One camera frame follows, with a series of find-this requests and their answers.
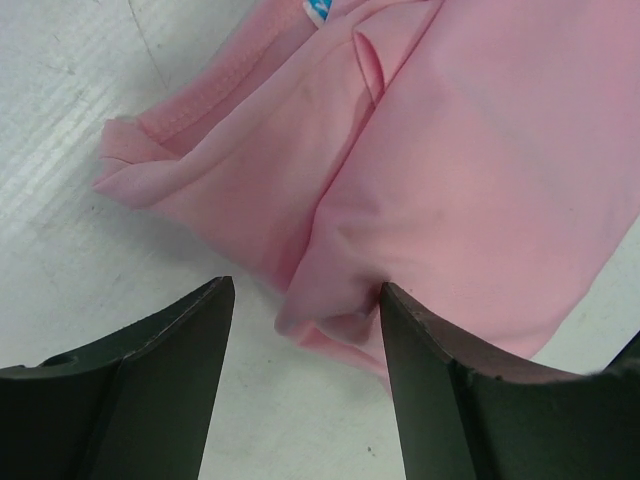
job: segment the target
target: tabletop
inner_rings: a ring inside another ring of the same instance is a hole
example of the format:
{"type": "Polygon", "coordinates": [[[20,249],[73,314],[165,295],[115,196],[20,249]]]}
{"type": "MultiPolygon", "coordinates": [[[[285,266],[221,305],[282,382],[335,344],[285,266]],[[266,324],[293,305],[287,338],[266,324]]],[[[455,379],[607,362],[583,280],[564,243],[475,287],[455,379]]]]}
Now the tabletop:
{"type": "MultiPolygon", "coordinates": [[[[94,194],[104,120],[203,68],[253,0],[0,0],[0,365],[37,365],[231,274],[201,478],[403,478],[370,376],[277,336],[278,301],[182,228],[94,194]]],[[[640,328],[640,223],[537,359],[601,368],[640,328]]]]}

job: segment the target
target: clothing tag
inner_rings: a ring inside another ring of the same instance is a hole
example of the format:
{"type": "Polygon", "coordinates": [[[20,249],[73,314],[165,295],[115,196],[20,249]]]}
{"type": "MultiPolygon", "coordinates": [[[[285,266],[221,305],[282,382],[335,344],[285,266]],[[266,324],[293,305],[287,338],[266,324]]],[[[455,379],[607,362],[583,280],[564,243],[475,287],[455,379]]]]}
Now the clothing tag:
{"type": "Polygon", "coordinates": [[[320,28],[327,21],[333,0],[304,0],[304,10],[309,18],[320,28]]]}

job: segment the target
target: pink garment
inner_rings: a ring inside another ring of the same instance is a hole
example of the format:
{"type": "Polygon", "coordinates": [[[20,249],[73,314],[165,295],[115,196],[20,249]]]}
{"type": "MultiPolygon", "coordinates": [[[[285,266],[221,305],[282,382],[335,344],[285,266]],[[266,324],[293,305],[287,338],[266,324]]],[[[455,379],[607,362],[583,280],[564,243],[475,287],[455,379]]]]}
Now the pink garment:
{"type": "Polygon", "coordinates": [[[285,296],[277,330],[386,377],[392,280],[520,356],[640,211],[636,0],[263,0],[182,92],[107,123],[98,192],[285,296]]]}

